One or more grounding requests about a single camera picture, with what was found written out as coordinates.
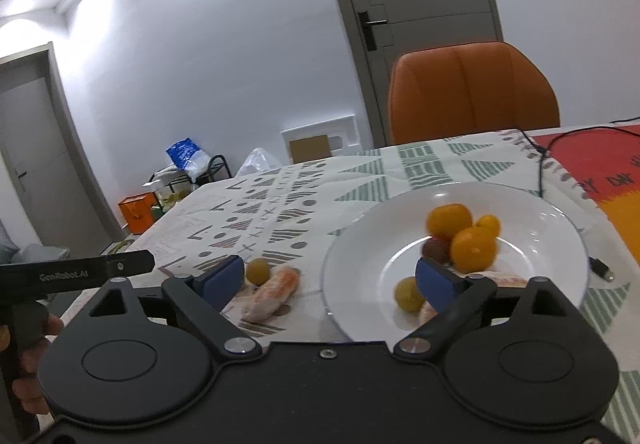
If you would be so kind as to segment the left hand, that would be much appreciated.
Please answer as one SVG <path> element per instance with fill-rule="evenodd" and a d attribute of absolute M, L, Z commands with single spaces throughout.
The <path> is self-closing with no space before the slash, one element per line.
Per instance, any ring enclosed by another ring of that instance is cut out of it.
<path fill-rule="evenodd" d="M 21 402 L 25 412 L 32 415 L 47 415 L 50 409 L 38 386 L 36 372 L 40 358 L 50 346 L 47 336 L 57 336 L 64 328 L 61 318 L 49 314 L 42 325 L 43 337 L 31 348 L 24 351 L 18 361 L 23 375 L 12 383 L 12 391 Z"/>

